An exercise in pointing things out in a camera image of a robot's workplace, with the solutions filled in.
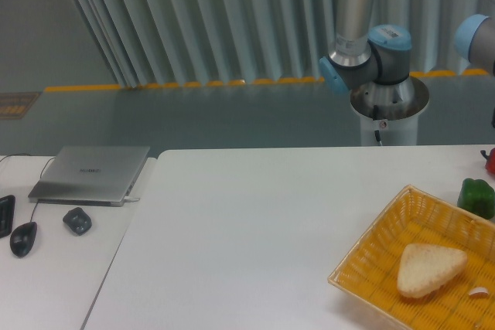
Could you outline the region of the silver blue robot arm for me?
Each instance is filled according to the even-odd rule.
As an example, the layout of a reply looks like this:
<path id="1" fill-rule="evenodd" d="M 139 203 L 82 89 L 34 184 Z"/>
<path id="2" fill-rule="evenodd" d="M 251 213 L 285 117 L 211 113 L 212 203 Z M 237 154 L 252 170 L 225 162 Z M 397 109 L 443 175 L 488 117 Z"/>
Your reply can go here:
<path id="1" fill-rule="evenodd" d="M 409 77 L 411 36 L 394 25 L 369 26 L 372 0 L 337 0 L 335 41 L 319 60 L 320 72 L 337 93 L 375 82 L 391 86 Z"/>

